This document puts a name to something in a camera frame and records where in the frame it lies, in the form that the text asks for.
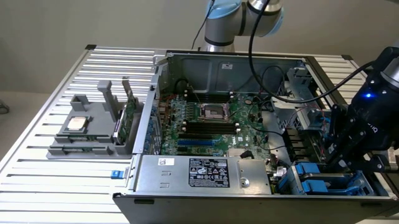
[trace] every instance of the black sticker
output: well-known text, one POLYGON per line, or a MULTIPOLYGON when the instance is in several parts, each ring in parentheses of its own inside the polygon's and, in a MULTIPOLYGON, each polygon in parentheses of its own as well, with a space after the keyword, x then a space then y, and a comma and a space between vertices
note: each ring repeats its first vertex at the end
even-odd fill
POLYGON ((189 184, 193 187, 230 188, 228 160, 190 159, 189 184))

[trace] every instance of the metal table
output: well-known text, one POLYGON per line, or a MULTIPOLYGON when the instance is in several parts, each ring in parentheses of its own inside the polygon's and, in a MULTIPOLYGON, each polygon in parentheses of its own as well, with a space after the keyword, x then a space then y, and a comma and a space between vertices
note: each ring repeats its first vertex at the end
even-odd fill
MULTIPOLYGON (((47 147, 71 110, 74 94, 103 101, 99 80, 113 80, 113 93, 127 100, 122 78, 130 77, 135 96, 145 101, 154 75, 154 49, 86 49, 26 131, 0 162, 0 223, 129 223, 111 199, 110 178, 130 160, 49 160, 47 147)), ((313 55, 334 84, 358 68, 348 57, 313 55)), ((352 101, 365 82, 360 74, 342 88, 352 101)))

